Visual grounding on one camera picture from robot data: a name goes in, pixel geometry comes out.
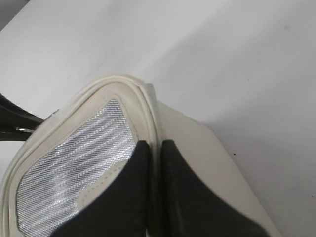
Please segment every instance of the white rubber sole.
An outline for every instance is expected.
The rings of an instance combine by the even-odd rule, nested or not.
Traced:
[[[102,79],[97,80],[87,88],[82,90],[67,106],[60,109],[58,112],[50,116],[25,142],[23,147],[16,154],[11,162],[0,188],[0,237],[18,237],[23,236],[16,227],[16,217],[14,211],[11,211],[10,206],[10,188],[12,181],[17,174],[17,170],[28,169],[29,167],[22,167],[26,159],[38,149],[45,141],[47,141],[54,133],[67,122],[70,117],[76,114],[76,111],[82,107],[90,98],[94,96],[100,89],[106,87],[113,87],[116,85],[123,85],[128,88],[133,96],[137,97],[139,105],[143,109],[144,120],[146,121],[147,130],[146,136],[142,140],[147,140],[149,143],[154,159],[157,159],[159,148],[161,144],[161,128],[158,118],[158,105],[154,89],[151,85],[143,83],[141,80],[125,74],[112,74]]]

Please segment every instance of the white shoe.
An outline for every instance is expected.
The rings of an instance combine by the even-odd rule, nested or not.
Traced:
[[[89,205],[82,192],[145,140],[158,173],[159,149],[173,139],[186,162],[222,200],[280,237],[275,225],[215,135],[157,102],[153,87],[123,74],[88,86],[25,142],[3,179],[0,237],[47,237]]]

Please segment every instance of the white backdrop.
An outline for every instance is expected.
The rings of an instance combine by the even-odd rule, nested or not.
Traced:
[[[209,126],[285,237],[316,235],[315,1],[31,0],[0,32],[0,92],[42,118],[110,72]]]

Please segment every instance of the metallic mesh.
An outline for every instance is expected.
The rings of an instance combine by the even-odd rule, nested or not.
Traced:
[[[18,228],[27,237],[48,237],[78,213],[81,190],[135,148],[117,100],[112,99],[23,176],[17,190]]]

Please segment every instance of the shoe sole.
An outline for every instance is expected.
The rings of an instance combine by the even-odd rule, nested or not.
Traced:
[[[81,108],[89,99],[93,98],[93,95],[96,94],[97,91],[110,85],[112,87],[116,85],[120,87],[120,85],[122,85],[129,88],[138,98],[138,106],[140,106],[144,111],[143,116],[148,127],[147,142],[151,147],[154,160],[158,159],[158,151],[161,144],[161,128],[158,119],[158,105],[152,85],[145,84],[141,80],[125,74],[111,74],[105,76],[86,87],[73,100],[71,100],[68,105],[46,119],[16,154],[3,178],[0,189],[0,237],[21,236],[20,232],[17,231],[17,228],[15,231],[10,230],[12,229],[12,224],[10,223],[10,219],[12,219],[10,215],[12,215],[12,212],[9,207],[9,193],[16,171],[23,166],[23,163],[25,163],[25,160],[30,154],[36,151],[41,144],[51,138],[55,132],[68,121],[69,118],[76,114],[79,108]]]

